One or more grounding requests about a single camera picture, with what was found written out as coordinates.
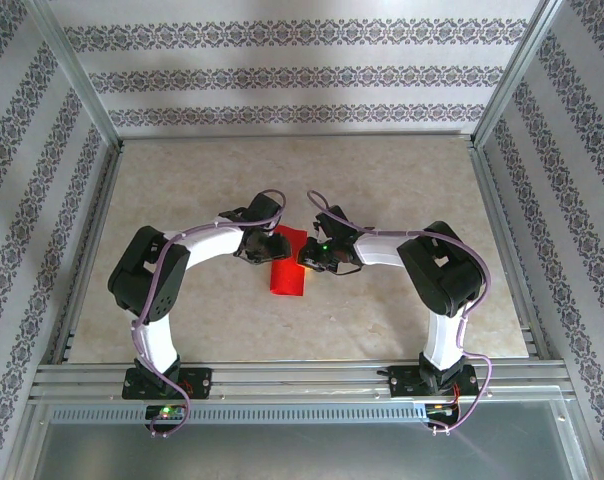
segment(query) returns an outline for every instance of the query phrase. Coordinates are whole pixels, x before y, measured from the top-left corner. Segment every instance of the marble tile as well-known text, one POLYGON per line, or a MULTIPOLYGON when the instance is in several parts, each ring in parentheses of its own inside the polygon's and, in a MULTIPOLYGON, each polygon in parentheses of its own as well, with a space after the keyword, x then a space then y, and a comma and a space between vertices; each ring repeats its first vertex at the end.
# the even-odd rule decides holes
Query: marble tile
MULTIPOLYGON (((363 136, 129 141, 76 332, 72 362, 130 362, 128 323, 107 279, 137 229, 178 230, 246 206, 265 188, 288 197, 283 224, 312 230, 314 188, 361 225, 419 229, 448 222, 485 258, 494 288, 465 346, 527 356, 462 139, 363 136)), ((428 311, 404 269, 307 273, 303 297, 269 293, 270 265, 231 256, 189 270, 171 312, 184 361, 417 358, 428 311)))

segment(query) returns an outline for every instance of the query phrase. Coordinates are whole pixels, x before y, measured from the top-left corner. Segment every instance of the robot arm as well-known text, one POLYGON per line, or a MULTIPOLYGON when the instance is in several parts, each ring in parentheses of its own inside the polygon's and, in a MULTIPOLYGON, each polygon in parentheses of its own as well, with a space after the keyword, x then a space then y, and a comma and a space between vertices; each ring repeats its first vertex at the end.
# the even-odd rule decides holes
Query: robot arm
MULTIPOLYGON (((144 358, 144 362, 136 359, 136 367, 160 391, 168 392, 170 387, 144 363, 172 381, 178 377, 180 357, 171 339, 169 311, 175 305, 186 270, 225 254, 232 254, 254 265, 289 257, 291 247, 286 238, 272 233, 275 225, 241 226, 268 221, 281 208, 276 201, 260 193, 248 208, 221 213, 214 220, 216 228, 193 233, 168 248, 151 308, 138 328, 136 343, 138 354, 144 358)), ((142 227, 111 274, 109 291, 132 320, 140 317, 147 300, 153 277, 150 266, 158 261, 160 251, 176 235, 179 232, 163 233, 150 226, 142 227)))
MULTIPOLYGON (((346 220, 340 207, 328 211, 346 220)), ((300 250, 298 263, 336 275, 341 275, 340 263, 356 266, 347 273, 365 265, 404 267, 429 309, 428 338, 419 358, 420 376, 431 393, 448 389, 464 366, 460 320, 484 283, 477 262, 462 249, 428 236, 408 240, 404 236, 381 236, 355 230, 325 213, 316 218, 316 229, 322 229, 328 240, 319 243, 309 238, 300 250)), ((444 222, 435 222, 424 231, 460 240, 444 222)))

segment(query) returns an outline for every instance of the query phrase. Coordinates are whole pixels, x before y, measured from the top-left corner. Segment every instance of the red object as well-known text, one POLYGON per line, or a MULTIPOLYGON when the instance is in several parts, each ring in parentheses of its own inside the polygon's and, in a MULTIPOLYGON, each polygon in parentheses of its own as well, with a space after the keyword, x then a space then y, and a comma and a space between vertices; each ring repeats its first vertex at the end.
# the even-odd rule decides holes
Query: red object
POLYGON ((292 255, 285 260, 275 260, 271 267, 271 293, 274 295, 304 295, 306 269, 298 265, 298 252, 306 244, 306 232, 279 226, 276 233, 284 235, 291 244, 292 255))

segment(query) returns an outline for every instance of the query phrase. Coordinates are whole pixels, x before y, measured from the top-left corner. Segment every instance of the white wall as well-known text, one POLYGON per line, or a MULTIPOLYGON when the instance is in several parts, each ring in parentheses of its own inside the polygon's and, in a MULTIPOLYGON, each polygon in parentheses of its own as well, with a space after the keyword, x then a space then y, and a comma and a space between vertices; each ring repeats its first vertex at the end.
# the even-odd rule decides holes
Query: white wall
POLYGON ((604 1, 563 6, 485 147, 604 466, 604 1))
POLYGON ((472 133, 537 0, 59 0, 124 137, 472 133))
POLYGON ((105 152, 22 3, 0 0, 0 478, 75 281, 105 152))

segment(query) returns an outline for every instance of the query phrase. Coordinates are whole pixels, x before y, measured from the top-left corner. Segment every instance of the aluminum frame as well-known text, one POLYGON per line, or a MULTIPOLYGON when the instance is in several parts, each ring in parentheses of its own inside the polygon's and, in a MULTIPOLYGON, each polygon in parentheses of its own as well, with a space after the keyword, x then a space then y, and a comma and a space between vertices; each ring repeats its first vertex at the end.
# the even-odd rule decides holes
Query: aluminum frame
MULTIPOLYGON (((369 406, 372 409, 386 408, 387 410, 388 407, 393 406, 413 405, 416 406, 417 411, 420 411, 425 404, 447 400, 443 397, 391 398, 387 379, 378 375, 377 371, 397 364, 416 365, 417 362, 286 361, 207 363, 188 364, 188 366, 213 369, 210 398, 194 400, 192 401, 194 406, 214 408, 236 406, 241 411, 250 412, 264 409, 265 406, 286 405, 329 405, 338 409, 369 406)), ((475 365, 478 379, 483 381, 486 368, 481 364, 475 365)), ((102 411, 98 422, 93 421, 94 416, 86 416, 84 423, 87 424, 118 424, 131 423, 128 419, 127 422, 120 421, 122 416, 118 416, 117 412, 123 406, 141 409, 148 404, 162 404, 162 402, 122 399, 122 381, 127 368, 130 368, 130 365, 40 366, 31 389, 6 478, 33 478, 43 453, 49 425, 55 422, 54 415, 61 408, 76 406, 79 410, 84 408, 102 411)), ((472 397, 461 399, 463 404, 470 401, 472 397)), ((585 434, 584 422, 576 405, 575 392, 563 361, 496 360, 494 379, 488 395, 481 399, 481 402, 523 401, 550 404, 556 418, 557 433, 573 478, 592 480, 603 478, 598 470, 590 437, 585 434)), ((390 421, 390 419, 381 418, 379 421, 390 421)), ((416 417, 411 414, 400 421, 416 421, 416 417)), ((234 423, 234 420, 225 418, 220 423, 234 423)))
MULTIPOLYGON (((489 105, 469 141, 469 154, 489 217, 489 222, 500 252, 514 304, 523 324, 523 335, 533 357, 539 359, 496 360, 494 380, 488 395, 481 402, 549 402, 556 417, 558 433, 575 478, 599 480, 599 470, 593 445, 586 429, 572 383, 562 360, 550 358, 544 338, 534 314, 533 303, 522 277, 517 253, 511 240, 497 191, 487 169, 482 146, 490 136, 499 116, 528 68, 546 29, 551 24, 562 0, 543 0, 529 30, 507 66, 489 105)), ((92 89, 86 74, 77 62, 68 40, 43 0, 29 0, 27 6, 47 41, 52 45, 74 88, 87 105, 100 131, 113 145, 120 146, 120 138, 92 89)), ((87 255, 79 275, 78 287, 73 292, 70 313, 61 337, 68 338, 75 328, 86 291, 90 270, 95 260, 108 205, 117 177, 119 157, 107 172, 105 191, 97 200, 96 221, 89 235, 87 255)), ((57 346, 54 363, 63 361, 65 342, 57 346)), ((260 405, 393 405, 401 402, 437 403, 442 397, 414 397, 393 399, 386 379, 378 369, 389 365, 416 365, 416 361, 366 362, 243 362, 207 363, 187 366, 206 366, 214 370, 211 397, 194 401, 206 405, 242 405, 252 408, 260 405)), ((117 408, 122 405, 153 404, 161 402, 133 402, 121 397, 124 372, 130 365, 120 364, 62 364, 41 365, 35 376, 25 414, 11 454, 6 478, 32 478, 42 453, 53 412, 64 405, 102 405, 117 408)), ((476 365, 478 378, 484 380, 485 367, 476 365)), ((462 398, 468 403, 471 398, 462 398)))

